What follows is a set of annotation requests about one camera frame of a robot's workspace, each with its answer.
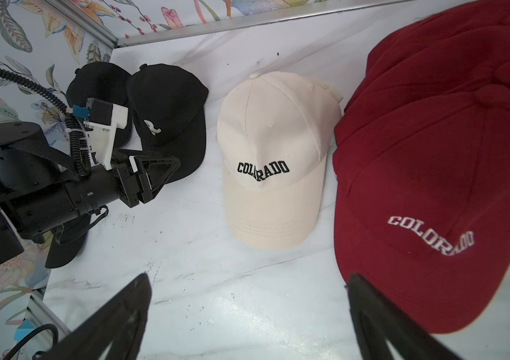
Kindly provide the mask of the black cap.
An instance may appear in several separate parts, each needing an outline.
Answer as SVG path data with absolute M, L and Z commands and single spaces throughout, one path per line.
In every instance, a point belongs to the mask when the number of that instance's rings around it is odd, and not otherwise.
M 169 182 L 194 173 L 206 151 L 208 88 L 178 66 L 144 64 L 127 80 L 126 90 L 142 149 L 181 162 Z
M 76 257 L 85 244 L 90 224 L 91 216 L 84 214 L 54 229 L 47 269 L 61 268 Z
M 86 107 L 95 98 L 128 108 L 127 81 L 131 74 L 115 64 L 93 62 L 77 69 L 68 87 L 66 99 L 70 107 Z

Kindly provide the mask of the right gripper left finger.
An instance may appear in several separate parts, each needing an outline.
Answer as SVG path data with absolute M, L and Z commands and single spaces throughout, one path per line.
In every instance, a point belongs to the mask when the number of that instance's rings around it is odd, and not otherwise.
M 135 359 L 148 321 L 152 289 L 142 273 L 42 359 Z

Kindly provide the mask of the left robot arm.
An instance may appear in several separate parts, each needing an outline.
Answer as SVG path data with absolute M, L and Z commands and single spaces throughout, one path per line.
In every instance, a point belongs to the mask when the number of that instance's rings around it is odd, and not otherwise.
M 129 74 L 108 62 L 76 72 L 67 100 L 18 73 L 0 68 L 0 79 L 50 101 L 61 114 L 70 150 L 49 145 L 33 122 L 0 123 L 0 265 L 23 252 L 23 241 L 80 217 L 107 215 L 116 200 L 128 207 L 152 201 L 176 174 L 177 157 L 119 149 L 116 132 L 129 125 Z

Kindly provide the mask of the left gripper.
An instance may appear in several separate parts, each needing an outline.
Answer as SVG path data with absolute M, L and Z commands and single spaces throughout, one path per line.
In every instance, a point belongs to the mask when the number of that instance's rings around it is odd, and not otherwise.
M 35 236 L 91 214 L 119 199 L 129 207 L 149 203 L 175 175 L 177 157 L 131 155 L 130 166 L 95 166 L 87 178 L 52 184 L 11 202 L 11 222 L 21 236 Z

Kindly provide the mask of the cream cap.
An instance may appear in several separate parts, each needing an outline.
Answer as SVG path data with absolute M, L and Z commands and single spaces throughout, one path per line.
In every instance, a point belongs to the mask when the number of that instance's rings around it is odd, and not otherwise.
M 223 207 L 237 240 L 283 250 L 310 235 L 341 101 L 326 82 L 280 71 L 255 73 L 227 95 L 216 137 Z

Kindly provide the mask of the red cap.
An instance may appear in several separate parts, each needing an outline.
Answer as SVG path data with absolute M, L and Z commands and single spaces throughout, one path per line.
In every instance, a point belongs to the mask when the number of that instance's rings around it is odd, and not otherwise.
M 489 85 L 510 90 L 510 1 L 462 4 L 381 40 L 335 129 L 337 143 L 417 101 Z
M 510 265 L 510 89 L 349 111 L 337 135 L 334 253 L 427 332 L 471 324 Z

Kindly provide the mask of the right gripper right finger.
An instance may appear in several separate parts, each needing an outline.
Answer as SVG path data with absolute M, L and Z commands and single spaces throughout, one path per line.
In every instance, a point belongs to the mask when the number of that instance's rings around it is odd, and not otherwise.
M 369 281 L 351 274 L 346 285 L 350 315 L 363 359 L 459 359 Z

